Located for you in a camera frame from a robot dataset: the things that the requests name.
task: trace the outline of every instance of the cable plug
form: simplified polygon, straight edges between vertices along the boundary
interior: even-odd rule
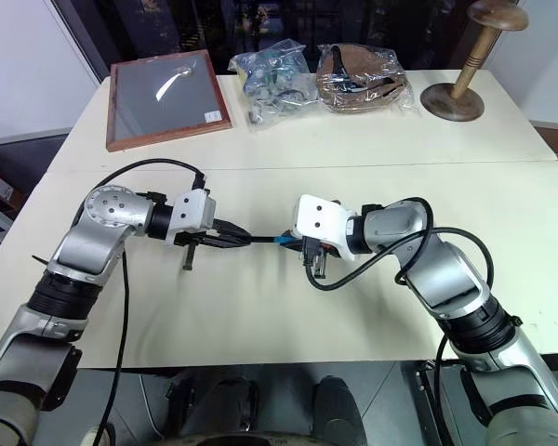
[[[194,175],[193,190],[205,188],[205,174]]]
[[[312,237],[302,237],[301,252],[304,254],[304,266],[314,266],[314,259],[322,254],[320,240]]]
[[[151,200],[155,204],[165,204],[167,202],[167,196],[164,193],[148,191],[146,193],[137,192],[137,195],[145,197],[147,200]]]

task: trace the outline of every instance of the floor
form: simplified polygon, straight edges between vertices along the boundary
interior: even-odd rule
[[[429,443],[422,436],[412,389],[402,372],[407,364],[364,361],[196,367],[184,369],[171,378],[144,374],[143,380],[159,430],[163,430],[166,421],[166,393],[170,386],[191,376],[198,401],[218,381],[243,376],[256,381],[259,387],[258,430],[307,435],[312,426],[312,386],[324,376],[338,376],[355,398],[370,446],[421,446]],[[457,446],[482,446],[485,428],[469,408],[458,372],[459,366],[443,369],[443,404],[451,435]],[[79,371],[62,406],[51,413],[41,413],[33,445],[79,444],[88,429],[99,423],[112,376],[108,371]],[[158,440],[146,411],[139,375],[122,374],[110,416],[117,446]]]

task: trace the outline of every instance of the wooden stand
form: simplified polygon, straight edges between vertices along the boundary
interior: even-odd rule
[[[484,112],[484,102],[469,88],[500,31],[521,31],[529,24],[527,14],[505,0],[479,0],[469,6],[467,15],[484,25],[463,70],[454,84],[435,84],[421,93],[428,112],[448,121],[472,121]]]

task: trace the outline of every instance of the white table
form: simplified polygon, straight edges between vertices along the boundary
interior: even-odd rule
[[[411,74],[412,82],[425,77],[424,73]],[[449,72],[443,75],[454,77]],[[412,149],[415,155],[423,156],[423,164],[414,163],[409,153],[399,151],[396,156],[400,163],[408,165],[381,165],[396,164],[389,162],[394,155],[385,154],[389,152],[385,147],[391,146],[385,139],[382,148],[369,150],[358,142],[344,151],[352,160],[361,160],[362,153],[374,156],[375,165],[351,162],[334,167],[330,164],[347,161],[341,158],[342,151],[327,151],[322,156],[324,149],[302,145],[300,151],[307,154],[298,158],[290,149],[295,145],[286,144],[283,147],[294,156],[283,159],[272,153],[279,151],[278,143],[272,151],[265,151],[259,138],[268,137],[247,133],[244,122],[236,118],[238,109],[228,93],[228,81],[221,79],[235,129],[124,153],[105,152],[103,141],[96,150],[89,142],[101,132],[96,122],[89,125],[95,117],[87,112],[98,113],[96,103],[103,90],[96,94],[0,247],[0,335],[17,306],[31,295],[43,270],[31,260],[31,254],[51,256],[70,226],[76,206],[105,172],[141,158],[172,156],[199,167],[204,165],[207,186],[218,203],[217,217],[255,235],[275,235],[287,229],[302,193],[338,198],[355,209],[362,203],[391,203],[411,195],[425,197],[439,225],[464,228],[486,242],[496,265],[495,296],[506,310],[522,317],[539,351],[558,352],[558,162],[549,160],[554,159],[553,155],[513,105],[505,141],[522,140],[524,151],[517,144],[494,148],[475,144],[470,135],[484,139],[491,133],[480,121],[456,130],[441,121],[424,124],[423,120],[432,118],[422,112],[421,119],[384,119],[392,119],[392,125],[399,120],[418,120],[421,124],[409,125],[408,134],[432,132],[442,141],[445,128],[456,134],[445,148],[431,145],[431,153],[422,155]],[[485,99],[486,113],[502,119],[502,113],[488,108],[487,96],[488,91],[500,87],[487,73],[480,73],[478,79],[478,85],[485,85],[484,92],[476,89]],[[414,87],[417,93],[421,91],[420,85],[414,83]],[[358,118],[366,120],[368,116]],[[345,129],[357,126],[349,117],[330,117],[325,131],[331,131],[334,120],[341,118]],[[380,123],[382,118],[375,114],[373,119]],[[303,136],[309,127],[306,123],[285,123],[285,128],[298,128]],[[495,127],[491,118],[489,123]],[[482,131],[471,131],[472,125]],[[376,126],[368,127],[358,141],[377,138],[380,131]],[[226,133],[233,142],[217,147],[214,141]],[[287,134],[284,138],[295,136]],[[418,135],[406,138],[421,139]],[[242,139],[251,144],[240,145]],[[474,152],[467,151],[465,139]],[[258,158],[242,158],[247,168],[236,169],[230,164],[237,161],[229,154],[240,150],[264,153]],[[179,156],[181,151],[190,156]],[[442,163],[439,157],[451,154],[456,158]],[[248,164],[253,160],[260,164]],[[314,160],[318,163],[314,168],[301,168]],[[189,173],[173,166],[151,165],[125,174],[118,183],[136,191],[158,190],[173,197],[186,191],[191,181]],[[454,236],[447,239],[466,250],[483,270],[483,259],[471,243]],[[165,248],[149,239],[127,243],[131,307],[125,367],[411,360],[435,355],[441,332],[412,293],[393,283],[397,270],[394,258],[385,259],[336,292],[323,293],[306,282],[296,253],[274,245],[233,250],[199,247],[192,272],[181,271],[182,249]],[[328,268],[329,279],[336,279],[354,265],[330,261]],[[114,365],[122,305],[118,269],[101,293],[78,343],[84,351],[81,366]],[[446,356],[453,354],[448,350]]]
[[[233,128],[122,153],[105,150],[109,79],[87,105],[49,172],[112,172],[144,158],[170,157],[201,169],[339,167],[352,165],[551,161],[556,157],[490,72],[472,81],[485,103],[469,123],[433,116],[419,102],[423,89],[454,82],[458,71],[409,72],[417,111],[337,115],[320,112],[251,132],[237,76],[219,76]]]

